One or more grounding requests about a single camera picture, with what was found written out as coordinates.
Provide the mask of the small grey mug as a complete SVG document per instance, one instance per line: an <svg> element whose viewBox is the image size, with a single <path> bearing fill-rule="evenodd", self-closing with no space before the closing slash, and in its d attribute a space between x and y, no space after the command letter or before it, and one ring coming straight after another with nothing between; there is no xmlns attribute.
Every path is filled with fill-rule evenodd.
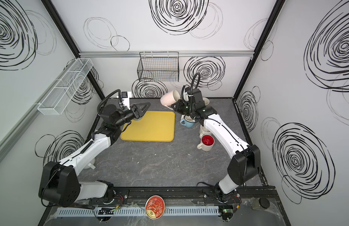
<svg viewBox="0 0 349 226"><path fill-rule="evenodd" d="M203 101L206 106L210 104L210 100L208 98L203 98Z"/></svg>

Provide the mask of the light blue mug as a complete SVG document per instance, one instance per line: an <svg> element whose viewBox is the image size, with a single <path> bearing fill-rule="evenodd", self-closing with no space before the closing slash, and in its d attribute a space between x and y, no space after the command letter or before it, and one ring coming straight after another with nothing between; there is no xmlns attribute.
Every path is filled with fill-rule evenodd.
<svg viewBox="0 0 349 226"><path fill-rule="evenodd" d="M182 115L180 124L186 126L187 128L191 128L195 125L196 121L192 119L190 116Z"/></svg>

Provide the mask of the pink mug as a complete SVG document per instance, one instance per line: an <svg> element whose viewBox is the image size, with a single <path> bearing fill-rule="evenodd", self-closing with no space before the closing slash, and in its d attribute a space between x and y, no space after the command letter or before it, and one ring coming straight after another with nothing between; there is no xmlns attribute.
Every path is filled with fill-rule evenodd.
<svg viewBox="0 0 349 226"><path fill-rule="evenodd" d="M181 99L180 93L177 90L173 90L162 96L160 103L172 110L171 105L176 103L179 99Z"/></svg>

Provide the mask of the speckled white mug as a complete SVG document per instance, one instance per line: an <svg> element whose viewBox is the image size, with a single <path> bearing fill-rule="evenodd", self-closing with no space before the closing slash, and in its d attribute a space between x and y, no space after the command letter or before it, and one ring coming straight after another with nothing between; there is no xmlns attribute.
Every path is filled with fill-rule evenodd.
<svg viewBox="0 0 349 226"><path fill-rule="evenodd" d="M199 129L199 138L202 138L205 135L212 135L212 132L201 125Z"/></svg>

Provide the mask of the cream mug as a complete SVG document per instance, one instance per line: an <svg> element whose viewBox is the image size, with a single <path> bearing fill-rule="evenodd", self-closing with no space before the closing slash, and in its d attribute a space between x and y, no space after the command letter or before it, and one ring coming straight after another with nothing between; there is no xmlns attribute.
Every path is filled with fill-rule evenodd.
<svg viewBox="0 0 349 226"><path fill-rule="evenodd" d="M211 151L215 144L215 139L211 135L204 135L200 143L197 145L198 150L205 152Z"/></svg>

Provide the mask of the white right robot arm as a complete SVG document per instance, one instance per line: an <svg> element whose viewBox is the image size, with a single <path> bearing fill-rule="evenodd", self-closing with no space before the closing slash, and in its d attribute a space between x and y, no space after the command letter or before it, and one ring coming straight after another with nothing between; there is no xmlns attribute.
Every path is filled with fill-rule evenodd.
<svg viewBox="0 0 349 226"><path fill-rule="evenodd" d="M218 112L205 104L199 89L183 86L179 100L171 104L171 108L199 122L216 137L229 154L231 161L227 175L217 185L222 194L229 194L261 172L259 148L249 145L236 135Z"/></svg>

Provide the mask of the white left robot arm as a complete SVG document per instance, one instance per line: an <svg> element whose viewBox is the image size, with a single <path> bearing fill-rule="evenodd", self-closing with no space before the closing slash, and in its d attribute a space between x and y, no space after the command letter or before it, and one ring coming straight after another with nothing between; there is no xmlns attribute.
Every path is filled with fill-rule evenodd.
<svg viewBox="0 0 349 226"><path fill-rule="evenodd" d="M103 119L101 127L73 154L59 162L50 161L43 167L39 198L61 207L93 198L111 204L116 196L112 183L103 180L79 182L78 175L97 155L117 141L132 120L141 119L150 106L145 102L119 110L115 105L99 104L98 111Z"/></svg>

